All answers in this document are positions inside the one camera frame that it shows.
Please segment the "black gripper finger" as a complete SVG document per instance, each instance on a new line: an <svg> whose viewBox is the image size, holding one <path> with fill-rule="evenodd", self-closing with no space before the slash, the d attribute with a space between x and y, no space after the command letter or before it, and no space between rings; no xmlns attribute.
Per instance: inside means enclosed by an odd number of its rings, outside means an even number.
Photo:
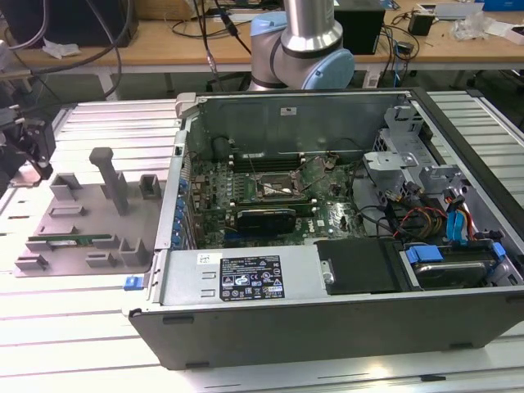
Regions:
<svg viewBox="0 0 524 393"><path fill-rule="evenodd" d="M53 172L50 160L56 148L52 124L45 121L28 121L25 132L29 142L28 161L41 179L49 179Z"/></svg>

